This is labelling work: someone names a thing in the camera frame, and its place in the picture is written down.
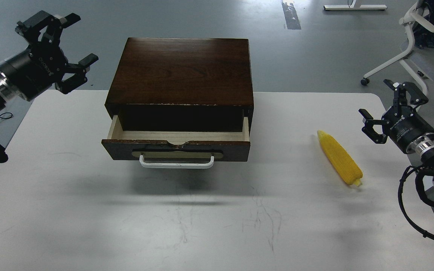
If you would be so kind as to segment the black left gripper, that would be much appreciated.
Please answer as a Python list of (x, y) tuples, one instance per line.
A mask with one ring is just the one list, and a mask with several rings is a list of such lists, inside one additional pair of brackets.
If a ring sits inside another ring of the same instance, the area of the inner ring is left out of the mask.
[[(17, 22), (15, 32), (29, 46), (0, 61), (0, 97), (4, 102), (16, 96), (31, 101), (54, 83), (62, 94), (69, 94), (87, 82), (86, 73), (99, 60), (98, 56), (90, 53), (77, 64), (68, 63), (59, 48), (63, 29), (80, 20), (75, 13), (60, 17), (41, 10), (24, 22)], [(62, 79), (65, 74), (72, 76)]]

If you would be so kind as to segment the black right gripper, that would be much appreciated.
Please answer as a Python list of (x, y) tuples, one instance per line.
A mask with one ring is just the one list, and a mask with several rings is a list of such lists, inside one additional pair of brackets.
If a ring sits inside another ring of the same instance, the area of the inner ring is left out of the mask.
[[(429, 102), (429, 98), (411, 82), (393, 82), (384, 79), (384, 84), (393, 90), (393, 104), (381, 117), (374, 119), (366, 110), (358, 112), (363, 117), (364, 126), (361, 131), (375, 144), (385, 144), (387, 138), (393, 141), (401, 152), (415, 153), (410, 144), (419, 137), (434, 140), (434, 128), (417, 113), (417, 109)], [(383, 126), (382, 134), (378, 134), (374, 126)]]

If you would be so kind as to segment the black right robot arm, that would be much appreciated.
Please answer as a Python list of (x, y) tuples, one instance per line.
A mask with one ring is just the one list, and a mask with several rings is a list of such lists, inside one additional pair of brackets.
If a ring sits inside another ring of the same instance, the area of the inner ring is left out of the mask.
[(434, 128), (417, 113), (418, 107), (429, 100), (414, 83), (400, 84), (385, 79), (384, 84), (393, 91), (393, 104), (380, 119), (360, 109), (364, 122), (362, 132), (375, 144), (391, 139), (404, 154), (419, 156), (423, 168), (417, 173), (416, 189), (422, 202), (434, 207), (434, 201), (427, 197), (423, 186), (423, 178), (430, 176), (434, 187)]

